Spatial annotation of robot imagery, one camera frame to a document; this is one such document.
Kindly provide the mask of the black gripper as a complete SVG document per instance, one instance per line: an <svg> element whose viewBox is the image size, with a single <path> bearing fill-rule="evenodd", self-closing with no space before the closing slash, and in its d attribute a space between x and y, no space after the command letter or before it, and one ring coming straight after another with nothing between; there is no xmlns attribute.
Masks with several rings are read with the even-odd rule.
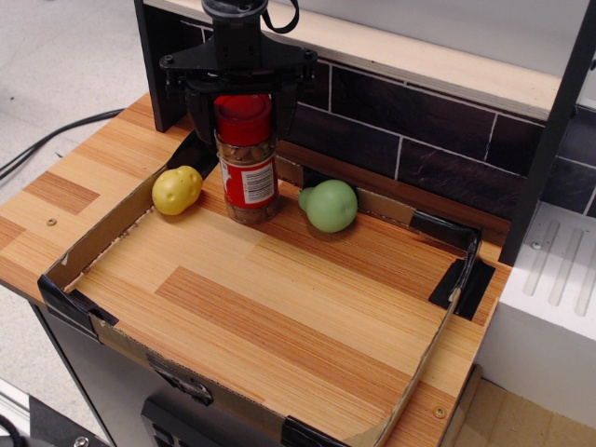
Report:
<svg viewBox="0 0 596 447"><path fill-rule="evenodd" d="M260 22L213 23L211 38L159 61L168 94L178 94L202 142L214 141L214 102L222 96L267 94L272 98L278 139L290 131L303 89L313 82L316 51L278 42Z"/></svg>

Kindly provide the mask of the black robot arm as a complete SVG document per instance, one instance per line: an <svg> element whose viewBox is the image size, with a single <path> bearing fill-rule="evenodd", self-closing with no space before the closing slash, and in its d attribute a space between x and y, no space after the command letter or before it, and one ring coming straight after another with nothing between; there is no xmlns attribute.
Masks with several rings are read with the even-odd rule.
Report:
<svg viewBox="0 0 596 447"><path fill-rule="evenodd" d="M300 8L288 25L273 26L266 1L204 1L213 35L196 47L161 58L166 91L187 108L198 138L214 143L214 102L225 95L265 93L272 100L273 134L288 136L300 95L314 85L316 51L279 43L261 30L264 23L277 34L298 24Z"/></svg>

